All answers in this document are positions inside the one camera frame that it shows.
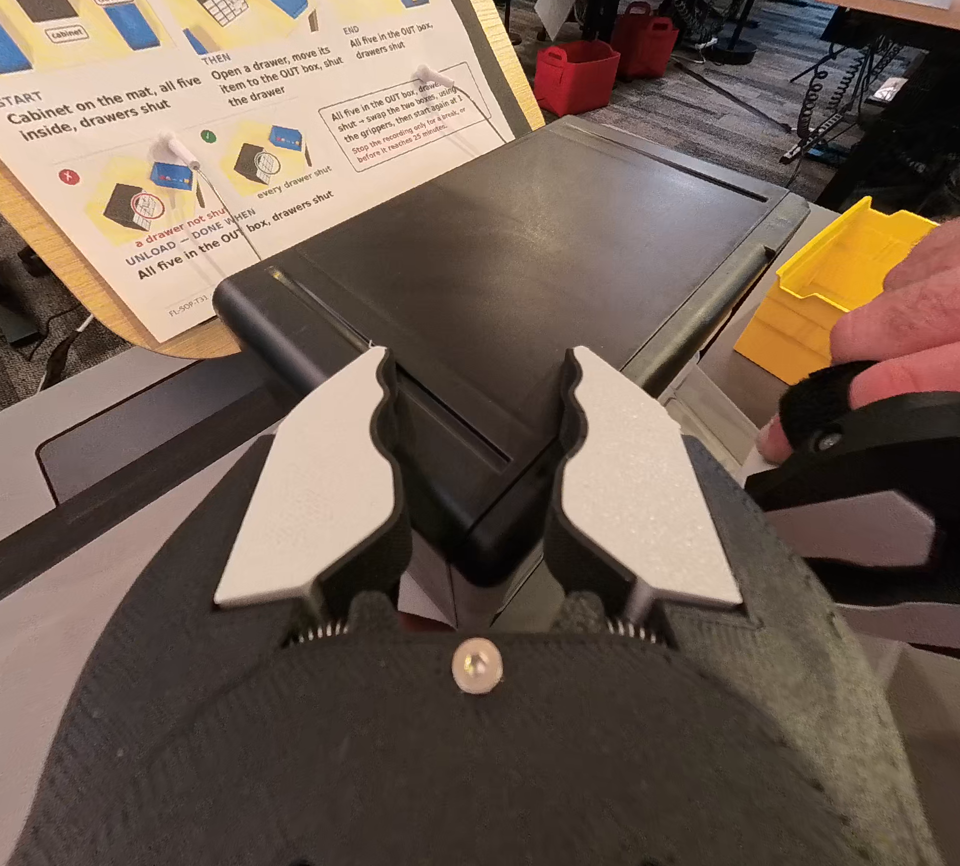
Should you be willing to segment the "instruction sheet on wooden board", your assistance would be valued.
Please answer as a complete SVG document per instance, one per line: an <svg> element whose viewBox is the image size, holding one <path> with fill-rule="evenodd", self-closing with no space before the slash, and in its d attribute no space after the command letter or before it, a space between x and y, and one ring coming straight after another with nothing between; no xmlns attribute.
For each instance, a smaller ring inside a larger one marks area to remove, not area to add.
<svg viewBox="0 0 960 866"><path fill-rule="evenodd" d="M505 112L513 137L544 125L540 108L516 56L493 0L453 0L498 106ZM210 359L239 352L236 338L215 316L165 341L153 336L122 301L77 242L52 217L12 170L11 148L2 148L2 217L39 255L79 301L107 329L126 343L187 360Z"/></svg>

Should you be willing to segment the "yellow plastic bin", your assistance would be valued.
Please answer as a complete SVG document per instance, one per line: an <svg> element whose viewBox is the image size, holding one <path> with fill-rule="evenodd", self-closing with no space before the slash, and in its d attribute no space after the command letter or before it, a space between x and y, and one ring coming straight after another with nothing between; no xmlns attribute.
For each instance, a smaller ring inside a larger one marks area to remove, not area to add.
<svg viewBox="0 0 960 866"><path fill-rule="evenodd" d="M914 212L875 210L870 196L857 201L776 271L735 351L789 385L829 366L837 321L879 296L935 227Z"/></svg>

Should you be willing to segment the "printed instruction sheet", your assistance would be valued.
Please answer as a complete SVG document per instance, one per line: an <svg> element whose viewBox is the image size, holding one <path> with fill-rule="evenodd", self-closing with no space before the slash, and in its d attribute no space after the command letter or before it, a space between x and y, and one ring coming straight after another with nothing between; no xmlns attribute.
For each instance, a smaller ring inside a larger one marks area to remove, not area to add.
<svg viewBox="0 0 960 866"><path fill-rule="evenodd" d="M2 0L10 167L160 340L264 259L513 140L453 0Z"/></svg>

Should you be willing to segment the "red fabric basket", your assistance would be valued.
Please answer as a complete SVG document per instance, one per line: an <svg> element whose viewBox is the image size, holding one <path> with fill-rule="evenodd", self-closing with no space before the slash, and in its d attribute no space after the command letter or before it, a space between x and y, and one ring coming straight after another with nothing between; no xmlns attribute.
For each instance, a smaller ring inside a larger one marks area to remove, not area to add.
<svg viewBox="0 0 960 866"><path fill-rule="evenodd" d="M617 78L622 81L664 77L679 31L645 0L631 2L618 15L610 45L619 55Z"/></svg>
<svg viewBox="0 0 960 866"><path fill-rule="evenodd" d="M600 40L553 44L536 56L534 98L555 116L605 107L618 75L620 54Z"/></svg>

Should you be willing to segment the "black drawer cabinet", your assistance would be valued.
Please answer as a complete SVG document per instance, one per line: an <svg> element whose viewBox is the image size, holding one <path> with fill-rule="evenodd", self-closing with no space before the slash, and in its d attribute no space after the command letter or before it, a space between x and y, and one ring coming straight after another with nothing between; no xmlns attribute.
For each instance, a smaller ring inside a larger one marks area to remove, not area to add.
<svg viewBox="0 0 960 866"><path fill-rule="evenodd" d="M527 575L586 346L657 397L810 212L787 188L561 119L218 285L223 324L305 395L368 345L396 369L415 581L485 627Z"/></svg>

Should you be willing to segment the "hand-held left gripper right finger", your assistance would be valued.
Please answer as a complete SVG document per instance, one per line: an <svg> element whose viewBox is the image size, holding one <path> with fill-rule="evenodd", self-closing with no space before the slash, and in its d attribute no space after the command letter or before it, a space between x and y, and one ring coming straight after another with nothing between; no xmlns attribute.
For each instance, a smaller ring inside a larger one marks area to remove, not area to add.
<svg viewBox="0 0 960 866"><path fill-rule="evenodd" d="M742 595L678 424L586 346L566 352L546 565L567 594L642 625L661 601L733 611Z"/></svg>

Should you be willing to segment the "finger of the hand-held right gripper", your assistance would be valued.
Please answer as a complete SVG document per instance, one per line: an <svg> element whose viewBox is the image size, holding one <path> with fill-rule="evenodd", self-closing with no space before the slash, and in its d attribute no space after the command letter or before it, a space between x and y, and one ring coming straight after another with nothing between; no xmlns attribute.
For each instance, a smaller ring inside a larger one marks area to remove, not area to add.
<svg viewBox="0 0 960 866"><path fill-rule="evenodd" d="M870 569L916 568L933 553L933 516L887 490L767 512L781 540L806 560Z"/></svg>

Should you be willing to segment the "person's right hand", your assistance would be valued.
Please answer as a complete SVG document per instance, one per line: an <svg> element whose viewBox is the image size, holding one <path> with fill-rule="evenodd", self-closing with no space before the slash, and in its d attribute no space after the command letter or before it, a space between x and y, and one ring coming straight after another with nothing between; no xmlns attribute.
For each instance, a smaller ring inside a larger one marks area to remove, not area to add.
<svg viewBox="0 0 960 866"><path fill-rule="evenodd" d="M790 387L755 447L779 464L832 417L919 393L959 391L959 219L925 236L882 292L841 317L831 364Z"/></svg>

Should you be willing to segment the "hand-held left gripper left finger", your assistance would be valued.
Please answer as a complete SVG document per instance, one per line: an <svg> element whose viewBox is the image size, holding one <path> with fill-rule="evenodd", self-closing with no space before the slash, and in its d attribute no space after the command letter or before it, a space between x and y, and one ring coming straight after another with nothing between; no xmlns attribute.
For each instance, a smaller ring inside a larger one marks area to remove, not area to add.
<svg viewBox="0 0 960 866"><path fill-rule="evenodd" d="M413 553L391 351L370 347L276 429L220 581L221 610L293 601L344 620L363 593L399 598Z"/></svg>

